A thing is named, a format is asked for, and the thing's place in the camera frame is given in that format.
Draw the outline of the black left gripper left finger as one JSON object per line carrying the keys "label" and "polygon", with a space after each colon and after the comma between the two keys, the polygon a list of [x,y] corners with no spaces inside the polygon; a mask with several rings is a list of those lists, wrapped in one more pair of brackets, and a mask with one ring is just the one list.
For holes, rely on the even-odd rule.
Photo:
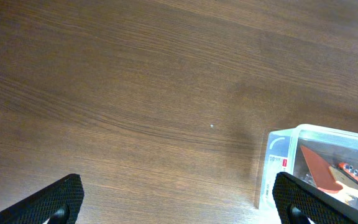
{"label": "black left gripper left finger", "polygon": [[0,224],[75,224],[84,197],[80,175],[69,174],[0,211]]}

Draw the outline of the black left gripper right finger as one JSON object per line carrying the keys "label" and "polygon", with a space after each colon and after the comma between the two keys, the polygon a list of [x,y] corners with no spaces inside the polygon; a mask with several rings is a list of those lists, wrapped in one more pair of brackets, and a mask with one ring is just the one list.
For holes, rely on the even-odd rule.
{"label": "black left gripper right finger", "polygon": [[276,175],[272,190],[284,224],[358,224],[358,210],[342,203],[287,172]]}

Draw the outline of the orange scraper with wooden handle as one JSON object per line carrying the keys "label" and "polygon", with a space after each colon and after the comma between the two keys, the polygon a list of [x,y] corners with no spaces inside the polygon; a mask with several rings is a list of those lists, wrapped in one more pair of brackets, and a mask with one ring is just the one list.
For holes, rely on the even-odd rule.
{"label": "orange scraper with wooden handle", "polygon": [[336,168],[310,148],[300,148],[319,190],[348,205],[350,201],[358,199],[358,173],[350,170],[349,164],[342,162]]}

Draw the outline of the clear plastic container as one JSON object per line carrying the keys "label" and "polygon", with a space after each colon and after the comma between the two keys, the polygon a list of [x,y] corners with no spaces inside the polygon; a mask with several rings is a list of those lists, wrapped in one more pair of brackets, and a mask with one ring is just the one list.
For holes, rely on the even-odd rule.
{"label": "clear plastic container", "polygon": [[[259,208],[262,211],[278,216],[272,190],[279,172],[287,172],[318,189],[301,146],[310,148],[336,168],[339,163],[346,162],[358,169],[358,133],[311,124],[272,131],[268,134],[261,180]],[[358,210],[358,199],[350,201],[349,206]]]}

